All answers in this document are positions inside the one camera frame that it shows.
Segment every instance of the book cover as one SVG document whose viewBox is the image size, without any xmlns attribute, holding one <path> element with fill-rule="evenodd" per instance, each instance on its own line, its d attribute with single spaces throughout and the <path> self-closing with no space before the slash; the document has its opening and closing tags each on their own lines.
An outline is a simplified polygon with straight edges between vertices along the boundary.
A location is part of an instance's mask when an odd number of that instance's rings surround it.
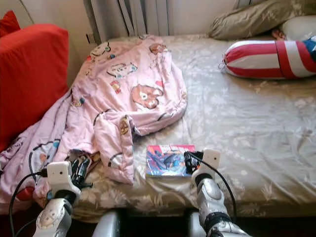
<svg viewBox="0 0 316 237">
<path fill-rule="evenodd" d="M 183 153 L 194 150 L 194 145 L 148 146 L 146 175 L 155 177 L 191 176 L 186 173 Z"/>
</svg>

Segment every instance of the floral bedsheet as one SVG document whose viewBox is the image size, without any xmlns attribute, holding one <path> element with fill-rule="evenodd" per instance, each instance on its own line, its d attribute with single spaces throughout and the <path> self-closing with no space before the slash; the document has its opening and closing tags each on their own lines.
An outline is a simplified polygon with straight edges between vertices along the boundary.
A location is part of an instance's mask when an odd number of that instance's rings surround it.
<svg viewBox="0 0 316 237">
<path fill-rule="evenodd" d="M 115 40 L 136 40 L 123 38 Z M 196 206 L 190 178 L 146 178 L 146 147 L 194 144 L 221 152 L 219 170 L 243 217 L 316 214 L 316 80 L 241 79 L 222 72 L 233 41 L 204 35 L 164 37 L 188 91 L 183 118 L 134 142 L 134 185 L 104 177 L 102 164 L 88 175 L 74 218 L 97 222 L 108 209 L 174 215 Z M 221 180 L 226 205 L 229 194 Z"/>
</svg>

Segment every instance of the wire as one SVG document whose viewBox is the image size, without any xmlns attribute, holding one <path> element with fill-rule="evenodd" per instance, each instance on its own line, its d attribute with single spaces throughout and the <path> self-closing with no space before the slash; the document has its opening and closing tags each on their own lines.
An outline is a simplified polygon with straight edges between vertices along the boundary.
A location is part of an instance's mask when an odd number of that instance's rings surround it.
<svg viewBox="0 0 316 237">
<path fill-rule="evenodd" d="M 211 165 L 209 165 L 208 163 L 206 163 L 205 161 L 203 161 L 202 159 L 198 158 L 197 156 L 195 156 L 194 154 L 190 153 L 190 155 L 192 155 L 195 159 L 197 159 L 199 162 L 205 164 L 207 167 L 209 167 L 211 170 L 215 171 L 215 173 L 218 174 L 219 177 L 221 177 L 221 179 L 223 180 L 223 182 L 225 183 L 226 185 L 226 188 L 228 189 L 228 192 L 231 196 L 231 199 L 232 199 L 232 203 L 233 203 L 233 222 L 236 223 L 237 221 L 237 209 L 236 209 L 236 201 L 235 201 L 235 198 L 234 198 L 234 195 L 233 195 L 233 192 L 231 190 L 231 188 L 229 187 L 226 179 L 222 176 L 222 174 L 217 170 L 215 169 L 214 167 L 212 167 Z"/>
<path fill-rule="evenodd" d="M 37 220 L 37 218 L 33 219 L 32 221 L 29 221 L 28 223 L 26 223 L 24 226 L 22 226 L 19 231 L 16 233 L 15 237 L 18 237 L 18 235 L 24 230 L 24 228 L 26 228 L 28 225 L 32 224 L 33 222 L 35 222 Z"/>
<path fill-rule="evenodd" d="M 10 228 L 11 228 L 11 234 L 12 234 L 12 237 L 15 237 L 16 235 L 14 234 L 14 226 L 13 226 L 13 218 L 12 218 L 12 208 L 13 208 L 13 203 L 14 203 L 14 200 L 15 200 L 15 197 L 22 185 L 22 183 L 29 177 L 31 176 L 35 176 L 35 175 L 41 175 L 42 172 L 37 172 L 37 173 L 31 173 L 31 174 L 28 174 L 26 175 L 21 181 L 20 183 L 18 184 L 18 186 L 16 186 L 16 189 L 12 195 L 12 198 L 11 198 L 11 201 L 10 201 L 10 206 L 9 206 L 9 218 L 10 218 Z"/>
</svg>

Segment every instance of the pink blanket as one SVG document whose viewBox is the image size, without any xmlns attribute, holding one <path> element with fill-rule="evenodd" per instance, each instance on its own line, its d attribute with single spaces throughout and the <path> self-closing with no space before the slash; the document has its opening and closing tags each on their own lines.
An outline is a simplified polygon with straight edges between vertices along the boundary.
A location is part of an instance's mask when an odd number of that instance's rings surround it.
<svg viewBox="0 0 316 237">
<path fill-rule="evenodd" d="M 21 148 L 10 157 L 6 151 L 0 154 L 7 163 L 1 163 L 0 213 L 7 213 L 17 183 L 30 169 L 36 172 L 47 161 L 64 160 L 73 149 L 100 152 L 107 177 L 133 184 L 132 137 L 174 123 L 186 105 L 181 71 L 160 38 L 145 36 L 134 43 L 101 44 L 84 62 L 72 91 L 56 102 L 42 121 L 21 134 Z M 30 158 L 32 151 L 37 156 Z M 49 190 L 44 178 L 39 178 L 37 185 L 30 178 L 21 190 L 26 188 L 38 201 Z M 23 206 L 23 202 L 17 198 L 15 210 L 17 203 Z"/>
</svg>

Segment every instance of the pillow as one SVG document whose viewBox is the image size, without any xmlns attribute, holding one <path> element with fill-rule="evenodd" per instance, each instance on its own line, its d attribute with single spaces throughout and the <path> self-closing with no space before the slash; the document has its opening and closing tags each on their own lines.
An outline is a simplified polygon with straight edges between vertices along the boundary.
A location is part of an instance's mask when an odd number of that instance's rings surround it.
<svg viewBox="0 0 316 237">
<path fill-rule="evenodd" d="M 243 78 L 298 79 L 316 75 L 309 43 L 316 41 L 246 40 L 234 43 L 223 62 L 227 73 Z"/>
<path fill-rule="evenodd" d="M 215 18 L 209 36 L 236 40 L 268 31 L 295 16 L 316 14 L 315 0 L 268 0 Z"/>
<path fill-rule="evenodd" d="M 307 40 L 316 36 L 316 15 L 292 18 L 281 25 L 287 40 Z"/>
<path fill-rule="evenodd" d="M 13 11 L 8 11 L 0 20 L 0 37 L 20 30 L 18 20 Z"/>
<path fill-rule="evenodd" d="M 0 152 L 68 90 L 68 32 L 34 24 L 0 38 Z"/>
</svg>

